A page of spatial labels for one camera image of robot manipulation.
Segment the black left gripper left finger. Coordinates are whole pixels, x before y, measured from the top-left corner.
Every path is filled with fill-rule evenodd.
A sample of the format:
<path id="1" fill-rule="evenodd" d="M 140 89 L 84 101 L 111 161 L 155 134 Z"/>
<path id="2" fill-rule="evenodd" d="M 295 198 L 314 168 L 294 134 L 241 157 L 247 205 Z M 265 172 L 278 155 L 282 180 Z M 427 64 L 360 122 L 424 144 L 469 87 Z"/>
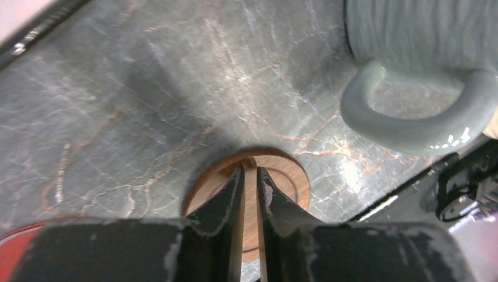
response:
<path id="1" fill-rule="evenodd" d="M 187 217 L 67 219 L 42 227 L 11 281 L 239 281 L 244 169 Z"/>

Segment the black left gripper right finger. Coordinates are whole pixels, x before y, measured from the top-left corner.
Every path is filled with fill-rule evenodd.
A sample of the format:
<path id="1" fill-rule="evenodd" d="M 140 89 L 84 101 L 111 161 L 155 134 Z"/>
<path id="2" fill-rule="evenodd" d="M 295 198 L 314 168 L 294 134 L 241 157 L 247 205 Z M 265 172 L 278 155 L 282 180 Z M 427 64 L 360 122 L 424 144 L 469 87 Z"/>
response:
<path id="1" fill-rule="evenodd" d="M 425 223 L 327 224 L 257 169 L 261 281 L 474 281 L 456 241 Z"/>

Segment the dark brown round coaster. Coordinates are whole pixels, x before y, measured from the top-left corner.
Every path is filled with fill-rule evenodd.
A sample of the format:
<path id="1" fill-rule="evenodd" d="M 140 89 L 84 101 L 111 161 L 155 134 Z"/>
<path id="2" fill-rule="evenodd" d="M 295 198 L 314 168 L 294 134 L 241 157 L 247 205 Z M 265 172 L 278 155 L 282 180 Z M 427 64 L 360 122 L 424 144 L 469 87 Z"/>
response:
<path id="1" fill-rule="evenodd" d="M 201 174 L 186 194 L 181 214 L 186 216 L 219 192 L 232 172 L 244 168 L 245 213 L 242 262 L 259 258 L 257 223 L 258 167 L 266 168 L 277 187 L 301 208 L 309 208 L 311 188 L 304 168 L 292 156 L 276 149 L 250 149 L 235 153 L 215 163 Z"/>

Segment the red round coaster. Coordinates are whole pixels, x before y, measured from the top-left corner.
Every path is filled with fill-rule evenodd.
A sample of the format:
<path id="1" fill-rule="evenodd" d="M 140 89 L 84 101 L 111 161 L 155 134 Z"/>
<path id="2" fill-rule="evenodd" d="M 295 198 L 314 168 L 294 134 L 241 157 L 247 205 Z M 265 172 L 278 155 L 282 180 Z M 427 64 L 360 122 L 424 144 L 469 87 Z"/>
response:
<path id="1" fill-rule="evenodd" d="M 17 229 L 1 238 L 1 282 L 9 280 L 34 235 L 46 223 L 36 223 Z"/>

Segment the grey ceramic mug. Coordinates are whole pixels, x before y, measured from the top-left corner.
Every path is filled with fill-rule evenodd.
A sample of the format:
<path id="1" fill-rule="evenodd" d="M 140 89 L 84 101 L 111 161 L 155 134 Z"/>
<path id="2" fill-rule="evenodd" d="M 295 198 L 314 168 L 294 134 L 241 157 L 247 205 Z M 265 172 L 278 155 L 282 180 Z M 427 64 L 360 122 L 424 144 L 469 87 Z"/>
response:
<path id="1" fill-rule="evenodd" d="M 455 152 L 482 134 L 497 108 L 496 1 L 346 1 L 345 27 L 361 64 L 340 105 L 353 131 L 424 156 Z M 368 99 L 388 77 L 459 96 L 432 117 L 383 115 Z"/>

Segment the strawberry print serving tray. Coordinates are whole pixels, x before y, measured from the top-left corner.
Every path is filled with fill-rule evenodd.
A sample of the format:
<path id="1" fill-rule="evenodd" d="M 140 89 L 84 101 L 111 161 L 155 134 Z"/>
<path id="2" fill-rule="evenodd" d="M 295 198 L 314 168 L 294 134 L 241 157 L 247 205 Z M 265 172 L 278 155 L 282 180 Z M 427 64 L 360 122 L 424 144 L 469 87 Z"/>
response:
<path id="1" fill-rule="evenodd" d="M 55 1 L 1 43 L 1 69 L 22 56 L 53 29 L 88 3 L 86 0 Z"/>

